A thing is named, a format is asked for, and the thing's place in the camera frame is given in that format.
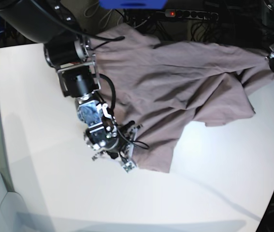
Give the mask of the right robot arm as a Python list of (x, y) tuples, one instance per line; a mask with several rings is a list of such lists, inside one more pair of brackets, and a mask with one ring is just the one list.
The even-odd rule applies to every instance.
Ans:
[[(113, 111), (116, 91), (98, 72), (92, 35), (84, 32), (59, 0), (0, 0), (0, 17), (25, 38), (43, 44), (48, 65), (56, 70), (64, 96), (75, 100), (78, 118), (87, 125), (86, 144), (116, 159), (128, 144)], [(100, 94), (101, 80), (111, 89), (111, 103)]]

